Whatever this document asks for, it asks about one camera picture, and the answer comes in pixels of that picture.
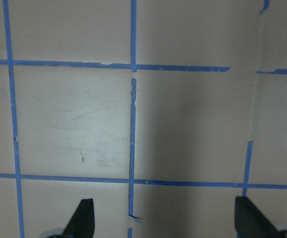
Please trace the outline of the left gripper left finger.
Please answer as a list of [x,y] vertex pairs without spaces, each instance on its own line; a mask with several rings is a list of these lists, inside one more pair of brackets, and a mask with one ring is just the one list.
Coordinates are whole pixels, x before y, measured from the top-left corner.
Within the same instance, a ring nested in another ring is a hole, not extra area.
[[93,199],[82,199],[61,236],[63,238],[92,238],[94,230]]

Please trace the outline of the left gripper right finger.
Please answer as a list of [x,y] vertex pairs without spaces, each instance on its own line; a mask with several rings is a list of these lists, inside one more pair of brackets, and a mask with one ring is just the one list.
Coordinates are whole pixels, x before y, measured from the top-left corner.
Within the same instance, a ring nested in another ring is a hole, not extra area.
[[241,238],[270,238],[278,229],[244,196],[237,196],[234,205],[234,226]]

